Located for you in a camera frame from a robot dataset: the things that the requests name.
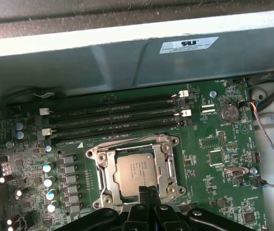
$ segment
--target electrolytic capacitor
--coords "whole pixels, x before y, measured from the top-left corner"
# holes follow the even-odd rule
[[[17,131],[21,131],[21,130],[23,130],[25,128],[26,128],[26,126],[23,123],[18,122],[18,123],[15,124],[15,129]]]
[[[48,177],[47,179],[45,179],[44,181],[44,186],[49,188],[53,183],[55,183],[56,178],[54,177]]]
[[[8,227],[8,231],[15,231],[19,228],[20,226],[20,222],[16,221],[15,223],[13,223],[11,226]]]
[[[22,196],[23,194],[29,192],[29,188],[28,187],[24,187],[22,189],[19,189],[16,191],[16,195],[17,196]]]
[[[25,138],[25,134],[24,134],[22,131],[18,131],[18,132],[16,133],[16,138],[17,138],[18,140],[21,140],[21,139]]]
[[[11,218],[9,218],[9,219],[7,220],[7,224],[8,224],[8,225],[14,224],[14,223],[19,219],[20,216],[21,216],[21,215],[20,215],[19,213],[14,214]]]
[[[51,189],[49,190],[49,192],[46,194],[46,199],[48,199],[49,201],[52,201],[55,196],[57,195],[57,190],[55,189]]]
[[[43,166],[43,172],[50,172],[54,169],[54,164],[52,162],[48,162]]]
[[[13,175],[6,175],[6,176],[3,176],[3,177],[0,177],[0,183],[6,183],[6,182],[9,182],[9,181],[11,181],[11,180],[13,180],[14,179],[14,177],[13,177]]]
[[[56,208],[59,207],[58,201],[52,201],[48,206],[47,206],[47,211],[50,213],[55,212]]]

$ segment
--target capacitor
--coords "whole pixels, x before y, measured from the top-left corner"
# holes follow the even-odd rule
[[[239,120],[239,110],[234,104],[228,103],[219,109],[218,116],[225,123],[233,123]]]
[[[14,224],[14,223],[19,219],[20,216],[21,216],[21,215],[20,215],[19,213],[14,214],[11,218],[9,218],[9,219],[7,220],[7,224],[8,224],[8,225]]]
[[[55,212],[56,208],[59,207],[58,201],[52,201],[48,206],[47,206],[47,211],[50,213]]]
[[[52,162],[48,162],[43,166],[43,172],[50,172],[54,169],[54,164]]]
[[[18,122],[18,123],[15,124],[15,129],[17,131],[21,131],[21,130],[23,130],[25,128],[26,128],[26,126],[23,123]]]
[[[55,189],[51,189],[49,190],[49,192],[46,194],[46,199],[48,199],[49,201],[52,201],[55,196],[57,195],[57,190]]]
[[[22,189],[19,189],[16,191],[16,195],[17,196],[22,196],[23,194],[29,192],[29,188],[28,187],[24,187]]]
[[[8,231],[15,231],[19,228],[20,222],[16,221],[11,226],[8,227]]]
[[[8,141],[8,142],[6,142],[6,147],[7,148],[13,148],[14,147],[14,143],[11,142],[11,141]]]
[[[44,180],[44,186],[49,188],[53,183],[55,183],[56,178],[54,177],[48,177],[47,179]]]
[[[14,177],[13,175],[9,174],[9,175],[6,175],[6,176],[3,176],[3,177],[0,177],[0,183],[5,183],[5,182],[9,182],[11,180],[13,180]]]
[[[18,140],[21,140],[21,139],[25,138],[25,134],[24,134],[22,131],[18,131],[18,132],[16,133],[16,138],[17,138]]]
[[[45,151],[47,153],[51,152],[51,150],[52,150],[52,148],[49,145],[45,147]]]

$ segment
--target screw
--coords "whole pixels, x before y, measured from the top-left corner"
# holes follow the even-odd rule
[[[258,170],[257,170],[255,167],[252,167],[252,168],[250,169],[250,174],[256,175],[257,173],[258,173]]]
[[[168,151],[168,150],[170,150],[170,145],[164,144],[164,145],[162,146],[162,149],[163,149],[164,151]]]
[[[166,205],[161,205],[161,206],[160,206],[160,209],[161,209],[161,210],[167,210],[167,209],[168,209],[168,206],[166,206]]]
[[[202,213],[200,211],[198,211],[198,210],[193,211],[193,214],[195,216],[201,216],[202,215]]]
[[[210,92],[210,97],[211,98],[215,98],[217,96],[217,92],[215,92],[214,90],[212,90],[211,92]]]

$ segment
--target black cable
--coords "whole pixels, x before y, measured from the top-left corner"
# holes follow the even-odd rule
[[[264,83],[266,81],[273,81],[274,80],[274,73],[271,75],[265,75],[262,77],[254,77],[248,80],[248,84],[250,86],[256,86],[258,84]]]
[[[271,95],[269,95],[265,100],[259,103],[258,112],[263,111],[268,106],[270,106],[273,102],[274,102],[274,92]]]

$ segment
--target chip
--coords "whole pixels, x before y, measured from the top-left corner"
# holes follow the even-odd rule
[[[16,165],[17,167],[23,166],[23,160],[16,160],[16,161],[15,161],[15,165]]]
[[[25,209],[25,208],[30,208],[30,202],[25,202],[25,203],[23,204],[23,207],[24,207],[24,209]]]
[[[220,207],[225,207],[227,205],[227,202],[225,201],[225,199],[221,198],[221,199],[218,199],[217,204]]]
[[[121,156],[117,159],[117,169],[114,180],[123,197],[138,196],[139,186],[157,185],[151,153]]]
[[[245,224],[252,223],[255,221],[254,212],[244,213],[244,222]]]
[[[34,177],[35,184],[42,184],[42,178],[41,177]]]
[[[43,225],[49,228],[52,225],[52,219],[43,220]]]
[[[210,157],[210,166],[222,165],[223,161],[223,154],[221,150],[211,151],[209,152]]]

